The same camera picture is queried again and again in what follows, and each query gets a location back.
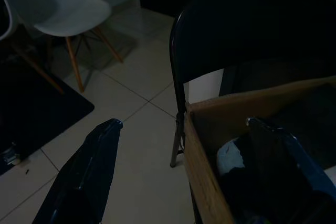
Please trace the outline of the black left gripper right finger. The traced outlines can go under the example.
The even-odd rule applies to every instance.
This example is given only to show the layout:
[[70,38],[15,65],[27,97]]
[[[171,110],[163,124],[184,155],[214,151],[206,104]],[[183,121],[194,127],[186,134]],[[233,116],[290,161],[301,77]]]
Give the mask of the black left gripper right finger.
[[335,223],[335,185],[283,128],[246,120],[273,223]]

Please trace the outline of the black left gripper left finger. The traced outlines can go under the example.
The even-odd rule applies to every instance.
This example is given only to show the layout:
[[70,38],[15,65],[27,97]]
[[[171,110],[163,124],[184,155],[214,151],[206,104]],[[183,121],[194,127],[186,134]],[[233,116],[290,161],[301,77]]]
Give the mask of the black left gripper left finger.
[[97,125],[61,168],[33,223],[101,223],[123,124]]

